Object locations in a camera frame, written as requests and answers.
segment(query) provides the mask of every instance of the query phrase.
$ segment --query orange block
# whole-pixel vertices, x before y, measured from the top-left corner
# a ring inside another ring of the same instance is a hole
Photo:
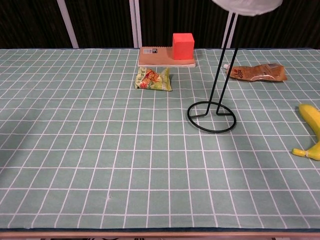
[[[195,40],[192,33],[174,33],[172,40],[173,59],[187,60],[194,58]]]

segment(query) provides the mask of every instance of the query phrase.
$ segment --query white cap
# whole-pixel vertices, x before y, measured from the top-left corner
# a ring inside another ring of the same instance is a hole
[[[256,16],[273,11],[283,0],[212,0],[226,11],[242,16]]]

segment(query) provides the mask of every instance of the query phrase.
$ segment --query chip bag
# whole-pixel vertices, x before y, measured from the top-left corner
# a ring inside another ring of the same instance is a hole
[[[223,66],[226,74],[229,71],[229,65]],[[285,67],[277,63],[267,63],[257,66],[234,66],[231,70],[230,77],[246,81],[285,81],[287,80]]]
[[[140,67],[134,81],[134,88],[172,91],[169,68],[158,74],[149,68]]]

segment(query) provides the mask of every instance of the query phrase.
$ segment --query brown pouch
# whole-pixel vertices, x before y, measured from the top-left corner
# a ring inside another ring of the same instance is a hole
[[[223,66],[228,74],[229,65]],[[232,67],[230,77],[245,81],[285,81],[287,80],[285,67],[277,63],[268,63],[257,66],[234,66]]]

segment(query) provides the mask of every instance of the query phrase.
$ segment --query wooden table edge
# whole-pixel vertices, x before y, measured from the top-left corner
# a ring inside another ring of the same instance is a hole
[[[281,232],[281,231],[0,231],[0,239],[10,238],[201,238],[201,237],[269,237],[269,238],[290,238],[290,237],[320,237],[320,232]]]

